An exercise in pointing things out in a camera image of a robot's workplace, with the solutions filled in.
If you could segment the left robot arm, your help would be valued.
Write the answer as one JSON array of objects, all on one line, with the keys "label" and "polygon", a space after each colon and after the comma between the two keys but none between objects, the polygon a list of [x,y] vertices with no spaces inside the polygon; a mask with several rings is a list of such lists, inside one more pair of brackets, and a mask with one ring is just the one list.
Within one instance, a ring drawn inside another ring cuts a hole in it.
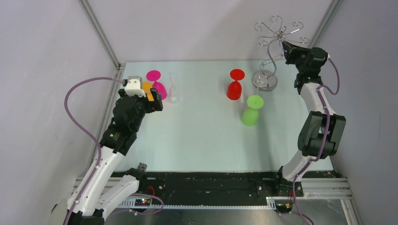
[{"label": "left robot arm", "polygon": [[102,193],[115,168],[135,142],[144,116],[163,109],[161,94],[155,88],[151,88],[150,93],[153,100],[147,95],[129,96],[125,90],[119,90],[120,97],[99,142],[99,152],[72,196],[66,203],[55,205],[48,222],[50,225],[103,225],[128,195],[143,195],[148,191],[145,179],[124,175],[116,185]]}]

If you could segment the chrome wine glass rack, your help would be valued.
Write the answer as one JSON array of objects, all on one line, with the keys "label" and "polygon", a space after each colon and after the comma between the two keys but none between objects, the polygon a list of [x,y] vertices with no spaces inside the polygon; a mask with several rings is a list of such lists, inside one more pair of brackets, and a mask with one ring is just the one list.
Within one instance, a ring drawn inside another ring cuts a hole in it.
[{"label": "chrome wine glass rack", "polygon": [[294,21],[290,29],[284,25],[283,18],[273,15],[269,23],[256,22],[253,26],[258,33],[265,32],[265,35],[258,37],[258,44],[265,48],[267,58],[260,64],[260,69],[252,76],[254,87],[261,91],[271,91],[277,87],[278,78],[276,76],[278,60],[284,59],[283,41],[305,45],[310,42],[306,37],[298,40],[291,40],[290,36],[304,28],[300,21]]}]

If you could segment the green wine glass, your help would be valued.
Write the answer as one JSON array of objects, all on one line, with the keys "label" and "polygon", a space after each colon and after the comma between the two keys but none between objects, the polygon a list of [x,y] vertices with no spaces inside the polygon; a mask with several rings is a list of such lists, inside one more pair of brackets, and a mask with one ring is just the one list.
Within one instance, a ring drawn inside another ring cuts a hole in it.
[{"label": "green wine glass", "polygon": [[241,121],[245,126],[254,126],[259,119],[259,109],[264,106],[264,100],[259,95],[251,95],[247,99],[248,107],[244,110]]}]

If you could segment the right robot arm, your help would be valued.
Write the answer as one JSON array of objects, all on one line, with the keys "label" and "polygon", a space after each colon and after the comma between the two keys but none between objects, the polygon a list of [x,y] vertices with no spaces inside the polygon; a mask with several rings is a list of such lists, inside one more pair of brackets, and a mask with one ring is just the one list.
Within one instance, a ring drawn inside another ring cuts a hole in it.
[{"label": "right robot arm", "polygon": [[277,172],[273,190],[279,196],[290,196],[296,190],[310,166],[336,154],[346,125],[346,118],[330,106],[324,92],[336,95],[321,79],[321,67],[331,61],[329,54],[319,48],[304,48],[284,40],[283,55],[287,65],[298,70],[294,88],[304,100],[308,117],[298,135],[298,151]]}]

